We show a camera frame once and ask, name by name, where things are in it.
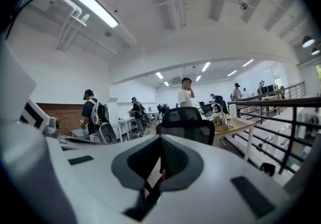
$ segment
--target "black railing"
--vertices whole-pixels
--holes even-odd
[[[292,148],[293,148],[293,143],[296,142],[298,144],[301,144],[303,146],[308,146],[308,147],[312,147],[312,143],[303,140],[299,137],[295,137],[296,134],[296,127],[297,126],[304,126],[307,128],[313,128],[313,129],[321,129],[321,125],[318,124],[313,124],[313,123],[305,123],[305,122],[301,122],[297,120],[297,108],[298,107],[305,107],[305,108],[319,108],[321,107],[321,97],[313,97],[313,98],[298,98],[298,99],[286,99],[286,98],[291,98],[293,95],[297,96],[298,95],[298,91],[299,89],[301,89],[301,87],[303,87],[303,93],[300,91],[300,94],[305,94],[304,93],[304,83],[302,84],[298,84],[295,86],[291,86],[288,88],[284,88],[281,89],[281,91],[285,91],[288,90],[289,96],[284,96],[281,100],[261,100],[264,96],[266,95],[260,95],[260,96],[255,96],[252,98],[247,98],[245,100],[239,100],[239,101],[234,101],[234,102],[228,102],[228,104],[236,104],[237,107],[237,111],[238,111],[238,117],[241,116],[249,116],[251,117],[250,119],[253,118],[257,118],[258,121],[255,122],[254,127],[266,132],[269,132],[271,134],[275,134],[277,136],[286,138],[289,140],[288,146],[287,148],[282,148],[262,137],[259,137],[258,135],[254,134],[253,137],[262,141],[263,143],[266,143],[268,145],[270,145],[271,147],[274,147],[276,150],[280,150],[281,152],[284,153],[284,156],[282,159],[278,159],[275,156],[273,156],[272,154],[270,154],[269,152],[265,151],[263,148],[259,147],[257,144],[252,143],[252,146],[259,150],[260,152],[264,153],[266,156],[270,157],[271,159],[273,159],[275,162],[277,162],[280,165],[279,171],[278,173],[281,174],[283,172],[284,169],[295,173],[296,170],[292,169],[290,166],[287,166],[287,162],[289,157],[293,157],[295,160],[299,161],[300,163],[302,163],[304,161],[302,155],[298,155],[296,153],[293,153]],[[256,107],[256,109],[251,110],[251,113],[242,113],[240,112],[242,109],[246,109],[248,107]],[[292,108],[292,118],[291,120],[289,119],[280,119],[280,118],[275,118],[275,117],[270,117],[266,115],[266,112],[264,112],[262,109],[264,109],[265,107],[273,107],[274,109],[274,116],[277,116],[277,113],[275,112],[275,109],[279,109],[278,114],[280,114],[282,111],[281,109],[286,109],[286,108]],[[291,124],[291,132],[290,132],[290,136],[282,134],[276,130],[271,130],[271,129],[267,129],[265,127],[262,127],[261,124],[263,121],[265,120],[271,120],[271,121],[276,121],[276,122],[283,122],[285,124]],[[241,139],[245,140],[246,142],[248,142],[248,139],[246,139],[244,136],[240,135],[240,134],[235,134],[238,137],[240,137]]]

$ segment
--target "white t-shirt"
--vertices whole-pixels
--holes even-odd
[[[179,103],[181,102],[185,102],[186,106],[188,107],[193,107],[190,94],[187,92],[187,90],[181,89],[181,92],[179,93]]]

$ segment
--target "black office chair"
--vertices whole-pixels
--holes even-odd
[[[162,123],[156,127],[156,134],[173,135],[206,145],[213,144],[214,133],[214,123],[203,120],[194,107],[174,108],[167,111]]]
[[[103,138],[105,144],[116,144],[117,143],[117,137],[114,132],[114,129],[110,125],[110,123],[104,123],[100,126],[99,132],[101,134],[101,137]]]

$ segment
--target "black rubber pad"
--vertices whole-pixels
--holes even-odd
[[[92,158],[90,155],[86,155],[86,156],[82,156],[82,157],[78,157],[78,158],[74,158],[74,159],[69,159],[68,161],[69,161],[70,165],[76,165],[76,164],[91,161],[93,159],[94,158]]]
[[[245,177],[231,179],[231,182],[241,194],[256,218],[261,218],[275,209],[259,190]]]

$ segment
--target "brick wall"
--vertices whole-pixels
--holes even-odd
[[[56,117],[60,123],[60,133],[71,136],[71,130],[80,128],[80,120],[83,104],[37,104],[50,117]]]

